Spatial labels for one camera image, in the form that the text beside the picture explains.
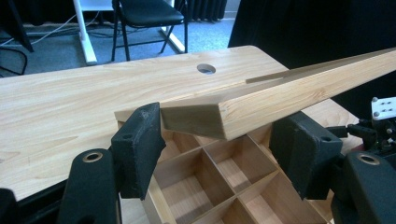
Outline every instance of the chair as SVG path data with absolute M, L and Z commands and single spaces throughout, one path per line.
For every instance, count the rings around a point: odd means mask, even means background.
M 171 7 L 163 0 L 113 0 L 114 35 L 111 61 L 114 62 L 116 48 L 125 47 L 126 60 L 130 61 L 129 46 L 164 42 L 160 53 L 163 53 L 169 36 L 175 25 L 184 24 L 184 52 L 188 52 L 188 20 L 181 14 L 184 8 L 187 13 L 187 0 L 181 0 L 178 7 Z M 121 22 L 123 45 L 116 46 L 118 22 Z M 125 26 L 133 28 L 170 27 L 165 39 L 128 44 Z

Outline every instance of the table top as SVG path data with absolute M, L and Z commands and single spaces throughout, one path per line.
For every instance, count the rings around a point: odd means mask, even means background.
M 216 72 L 203 74 L 199 64 L 210 64 Z M 12 189 L 20 200 L 66 179 L 79 153 L 110 146 L 118 129 L 116 111 L 285 70 L 261 50 L 246 46 L 2 78 L 0 188 Z M 331 109 L 323 116 L 326 107 Z M 331 100 L 304 112 L 325 126 L 357 122 Z M 124 203 L 134 207 L 138 217 L 126 223 L 148 222 L 137 208 L 139 201 Z

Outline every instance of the wooden box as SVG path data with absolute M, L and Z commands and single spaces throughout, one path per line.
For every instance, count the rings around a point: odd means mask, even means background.
M 268 148 L 271 125 L 232 141 L 163 132 L 143 205 L 150 223 L 327 223 Z

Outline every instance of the black cable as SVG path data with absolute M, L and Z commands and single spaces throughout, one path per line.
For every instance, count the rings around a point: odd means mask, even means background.
M 21 70 L 20 73 L 19 73 L 19 72 L 15 72 L 15 71 L 13 71 L 13 70 L 11 70 L 11 69 L 5 68 L 5 67 L 3 67 L 3 66 L 1 66 L 1 65 L 0 65 L 0 69 L 5 70 L 5 71 L 8 71 L 9 73 L 12 73 L 12 74 L 15 74 L 15 75 L 18 75 L 18 76 L 24 75 L 25 70 L 26 70 L 26 66 L 27 66 L 27 56 L 26 56 L 26 54 L 23 53 L 23 52 L 20 51 L 20 50 L 17 50 L 17 49 L 0 48 L 0 50 L 8 50 L 8 51 L 17 52 L 17 53 L 19 53 L 20 55 L 22 55 L 23 58 L 24 58 L 23 67 L 22 67 L 22 70 Z

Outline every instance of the black chair seat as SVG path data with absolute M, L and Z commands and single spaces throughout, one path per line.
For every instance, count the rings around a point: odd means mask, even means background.
M 120 1 L 126 24 L 132 27 L 179 25 L 184 16 L 164 1 Z

